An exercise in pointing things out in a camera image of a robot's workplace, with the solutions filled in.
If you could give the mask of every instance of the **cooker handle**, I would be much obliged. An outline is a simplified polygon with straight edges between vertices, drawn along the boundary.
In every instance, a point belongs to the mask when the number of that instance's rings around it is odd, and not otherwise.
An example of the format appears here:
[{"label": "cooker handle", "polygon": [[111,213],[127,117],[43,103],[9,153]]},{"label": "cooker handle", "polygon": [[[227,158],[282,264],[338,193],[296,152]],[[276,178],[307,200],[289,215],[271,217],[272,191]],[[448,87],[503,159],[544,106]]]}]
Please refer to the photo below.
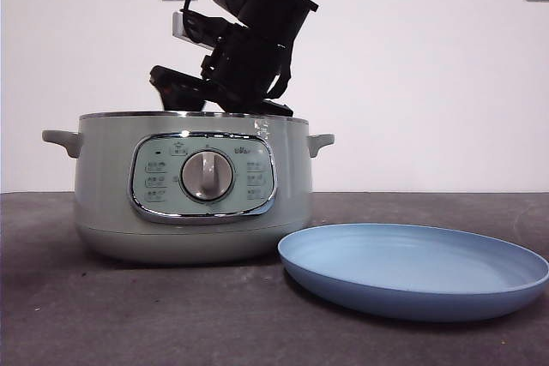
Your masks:
[{"label": "cooker handle", "polygon": [[309,154],[312,158],[318,155],[318,151],[325,146],[333,145],[335,142],[334,135],[313,135],[307,136],[307,145],[309,146]]},{"label": "cooker handle", "polygon": [[82,135],[80,133],[64,130],[43,130],[42,140],[63,146],[67,149],[67,154],[71,158],[78,159],[78,156],[80,156],[82,147]]}]

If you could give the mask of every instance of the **dark gray table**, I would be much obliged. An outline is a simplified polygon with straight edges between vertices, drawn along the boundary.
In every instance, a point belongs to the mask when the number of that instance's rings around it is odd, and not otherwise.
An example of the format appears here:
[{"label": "dark gray table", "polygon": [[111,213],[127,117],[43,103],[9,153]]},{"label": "dark gray table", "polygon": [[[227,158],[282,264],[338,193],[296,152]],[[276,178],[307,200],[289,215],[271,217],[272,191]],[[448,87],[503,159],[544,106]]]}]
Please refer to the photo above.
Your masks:
[{"label": "dark gray table", "polygon": [[[549,364],[547,291],[491,321],[392,321],[312,296],[276,254],[214,267],[96,255],[75,234],[71,201],[2,195],[2,364]],[[314,218],[438,225],[549,257],[549,194],[315,194]]]}]

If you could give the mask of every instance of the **stainless steel rim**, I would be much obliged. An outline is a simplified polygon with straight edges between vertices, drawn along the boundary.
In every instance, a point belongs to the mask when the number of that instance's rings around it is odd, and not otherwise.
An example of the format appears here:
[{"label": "stainless steel rim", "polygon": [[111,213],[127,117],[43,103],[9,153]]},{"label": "stainless steel rim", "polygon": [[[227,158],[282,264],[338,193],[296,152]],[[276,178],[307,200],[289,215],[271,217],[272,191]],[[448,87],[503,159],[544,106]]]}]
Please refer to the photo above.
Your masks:
[{"label": "stainless steel rim", "polygon": [[80,120],[99,117],[140,117],[140,116],[167,116],[167,117],[236,117],[243,119],[264,119],[283,122],[295,122],[309,124],[304,119],[297,117],[284,117],[275,115],[248,115],[244,113],[220,113],[214,111],[106,111],[101,113],[88,113],[80,116]]}]

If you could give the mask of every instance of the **control panel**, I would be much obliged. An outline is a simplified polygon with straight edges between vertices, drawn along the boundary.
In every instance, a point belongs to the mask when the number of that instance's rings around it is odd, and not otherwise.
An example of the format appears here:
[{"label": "control panel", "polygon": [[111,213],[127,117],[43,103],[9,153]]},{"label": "control panel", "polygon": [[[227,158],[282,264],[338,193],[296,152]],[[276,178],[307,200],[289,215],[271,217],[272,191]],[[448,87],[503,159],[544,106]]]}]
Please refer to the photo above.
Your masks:
[{"label": "control panel", "polygon": [[256,136],[152,135],[135,150],[129,189],[133,206],[154,221],[261,214],[275,197],[275,162]]}]

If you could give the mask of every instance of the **control knob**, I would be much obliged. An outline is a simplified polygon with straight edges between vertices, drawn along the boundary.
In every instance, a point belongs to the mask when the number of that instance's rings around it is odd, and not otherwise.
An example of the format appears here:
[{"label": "control knob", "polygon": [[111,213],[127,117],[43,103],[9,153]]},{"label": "control knob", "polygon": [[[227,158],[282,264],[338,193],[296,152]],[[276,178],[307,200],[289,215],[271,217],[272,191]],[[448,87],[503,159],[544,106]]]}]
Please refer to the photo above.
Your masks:
[{"label": "control knob", "polygon": [[217,152],[204,150],[195,153],[183,165],[181,181],[185,190],[195,199],[214,201],[231,187],[231,164]]}]

